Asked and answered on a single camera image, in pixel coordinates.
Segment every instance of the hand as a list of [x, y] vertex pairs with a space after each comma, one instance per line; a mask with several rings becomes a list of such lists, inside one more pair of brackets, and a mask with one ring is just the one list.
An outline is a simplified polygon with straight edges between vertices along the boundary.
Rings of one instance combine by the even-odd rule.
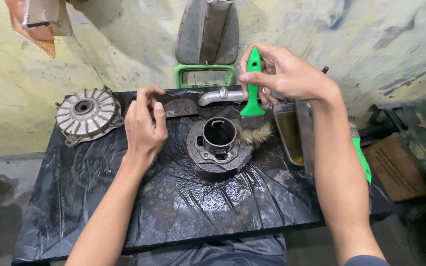
[[124, 119], [127, 136], [124, 157], [147, 166], [151, 165], [168, 136], [164, 107], [152, 96], [153, 93], [163, 95], [165, 91], [154, 85], [138, 89], [137, 98], [132, 101]]
[[[261, 55], [262, 72], [246, 72], [254, 47]], [[337, 94], [341, 98], [339, 87], [332, 79], [285, 47], [251, 44], [240, 59], [240, 68], [239, 81], [246, 99], [249, 96], [247, 84], [264, 88], [264, 91], [259, 88], [259, 98], [263, 103], [278, 103], [272, 91], [299, 100], [323, 100], [335, 98]]]

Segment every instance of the fingernail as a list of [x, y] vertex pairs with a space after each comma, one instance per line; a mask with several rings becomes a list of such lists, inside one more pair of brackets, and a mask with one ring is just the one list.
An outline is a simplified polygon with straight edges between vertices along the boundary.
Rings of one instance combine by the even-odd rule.
[[240, 80], [240, 82], [247, 82], [247, 81], [249, 81], [249, 76], [248, 75], [240, 75], [238, 77], [238, 79]]

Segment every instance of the yellow wall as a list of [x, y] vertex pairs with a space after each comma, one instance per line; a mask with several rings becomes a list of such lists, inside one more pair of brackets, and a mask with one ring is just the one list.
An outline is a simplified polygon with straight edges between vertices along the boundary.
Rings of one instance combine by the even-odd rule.
[[[55, 59], [14, 33], [0, 1], [0, 155], [44, 151], [55, 102], [83, 88], [174, 88], [186, 0], [78, 0], [74, 36]], [[372, 103], [426, 98], [426, 0], [236, 0], [240, 53], [290, 47], [342, 88], [350, 115]]]

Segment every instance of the forearm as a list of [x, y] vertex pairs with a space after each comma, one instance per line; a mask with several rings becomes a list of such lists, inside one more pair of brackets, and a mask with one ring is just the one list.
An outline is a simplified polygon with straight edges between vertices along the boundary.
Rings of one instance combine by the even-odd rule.
[[118, 260], [141, 179], [149, 164], [123, 158], [113, 183], [80, 234], [66, 266], [110, 266]]
[[369, 226], [368, 185], [336, 89], [333, 96], [311, 105], [317, 196], [342, 265], [357, 255], [383, 256]]

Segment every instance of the workbench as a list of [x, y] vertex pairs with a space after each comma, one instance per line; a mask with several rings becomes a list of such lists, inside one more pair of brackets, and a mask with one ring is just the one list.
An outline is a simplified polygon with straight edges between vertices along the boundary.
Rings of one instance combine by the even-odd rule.
[[[157, 99], [164, 104], [180, 98], [198, 102], [203, 93], [213, 90], [217, 88], [173, 89]], [[240, 86], [228, 90], [240, 90]], [[136, 92], [114, 96], [124, 116]], [[198, 116], [167, 120], [169, 138], [142, 180], [123, 254], [325, 224], [314, 179], [306, 177], [303, 167], [287, 161], [275, 125], [273, 135], [233, 178], [215, 183], [193, 174], [185, 145], [190, 128], [214, 116], [238, 118], [241, 108], [235, 103], [211, 104], [198, 107]], [[124, 127], [76, 148], [68, 148], [64, 140], [60, 130], [54, 128], [13, 264], [44, 264], [70, 254], [127, 149]], [[369, 185], [369, 203], [373, 221], [393, 212], [393, 204], [376, 175]]]

